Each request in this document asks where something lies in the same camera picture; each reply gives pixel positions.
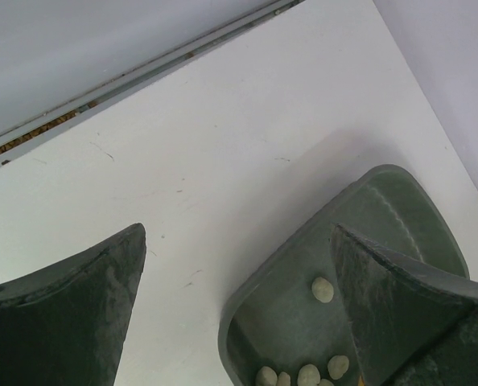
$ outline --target gray wall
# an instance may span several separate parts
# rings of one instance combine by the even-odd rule
[[[0,0],[0,133],[270,2]]]
[[[375,3],[478,188],[478,0]]]

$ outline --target white table surface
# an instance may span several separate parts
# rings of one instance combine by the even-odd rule
[[[142,222],[116,385],[229,385],[226,299],[381,163],[423,185],[478,281],[478,192],[375,6],[306,0],[1,168],[0,283]]]

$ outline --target beige ball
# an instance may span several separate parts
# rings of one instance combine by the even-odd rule
[[[321,380],[318,368],[314,364],[306,364],[298,373],[298,386],[318,386]]]
[[[322,303],[330,303],[334,298],[334,286],[322,277],[314,279],[311,289],[314,297]]]
[[[277,373],[272,368],[264,366],[255,377],[255,386],[277,386]]]
[[[328,361],[328,374],[333,380],[341,378],[348,371],[350,360],[345,355],[336,355]]]
[[[277,386],[291,386],[291,376],[286,372],[281,372],[278,375]]]

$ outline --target green tray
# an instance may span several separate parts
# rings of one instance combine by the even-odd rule
[[[313,363],[322,378],[334,355],[350,368],[335,386],[357,386],[359,368],[329,252],[333,224],[344,224],[407,256],[462,277],[468,267],[448,226],[418,182],[401,167],[373,168],[307,221],[229,299],[218,334],[221,362],[236,386],[255,385],[262,366],[291,375]],[[318,302],[311,283],[336,288]]]

